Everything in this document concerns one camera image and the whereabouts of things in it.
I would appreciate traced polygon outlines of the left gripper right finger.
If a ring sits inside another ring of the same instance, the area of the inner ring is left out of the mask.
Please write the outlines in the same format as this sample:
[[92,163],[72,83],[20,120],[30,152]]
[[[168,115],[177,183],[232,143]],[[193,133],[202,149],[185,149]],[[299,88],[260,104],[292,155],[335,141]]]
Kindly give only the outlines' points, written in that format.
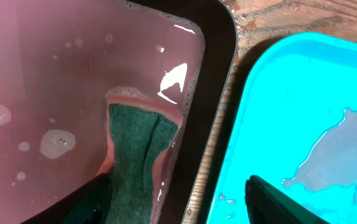
[[250,176],[244,191],[250,224],[327,224],[257,175]]

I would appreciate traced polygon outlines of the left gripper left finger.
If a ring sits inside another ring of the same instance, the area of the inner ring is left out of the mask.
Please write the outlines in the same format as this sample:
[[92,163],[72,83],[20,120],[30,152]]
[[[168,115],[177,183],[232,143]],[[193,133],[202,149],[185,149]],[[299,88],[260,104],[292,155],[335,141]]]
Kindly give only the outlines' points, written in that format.
[[111,196],[111,179],[100,174],[22,224],[105,224]]

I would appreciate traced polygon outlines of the green and orange sponge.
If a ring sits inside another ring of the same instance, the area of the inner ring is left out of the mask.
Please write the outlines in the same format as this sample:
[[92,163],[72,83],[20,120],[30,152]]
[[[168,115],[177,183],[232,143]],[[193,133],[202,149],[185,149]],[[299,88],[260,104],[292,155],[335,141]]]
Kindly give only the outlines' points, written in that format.
[[157,223],[170,184],[173,142],[183,114],[141,96],[110,94],[107,153],[98,173],[111,179],[107,223]]

